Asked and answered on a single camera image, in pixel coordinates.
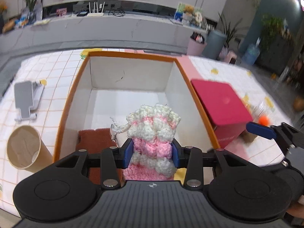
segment pink and white knitted object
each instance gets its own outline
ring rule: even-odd
[[[123,170],[126,180],[172,180],[176,172],[171,142],[181,118],[170,107],[142,105],[127,116],[128,124],[119,125],[115,134],[127,131],[133,139],[133,155],[129,167]]]

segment storage box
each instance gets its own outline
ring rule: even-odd
[[[191,80],[222,148],[237,138],[253,118],[229,84]]]

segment white router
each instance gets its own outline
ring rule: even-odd
[[[94,9],[93,9],[93,13],[91,13],[91,3],[89,2],[89,10],[90,10],[90,13],[87,14],[88,17],[99,17],[99,16],[103,16],[103,9],[105,7],[105,2],[103,2],[103,6],[100,4],[99,5],[99,8],[101,9],[102,7],[102,10],[101,10],[101,13],[99,13],[98,11],[98,2],[94,2]]]

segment paper cup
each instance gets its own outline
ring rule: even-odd
[[[16,128],[6,147],[7,159],[17,169],[38,172],[53,162],[53,157],[32,126]]]

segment plastic bottle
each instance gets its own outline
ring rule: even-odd
[[[256,44],[250,44],[247,51],[242,57],[242,63],[253,65],[260,55],[259,43],[261,39],[258,38]]]

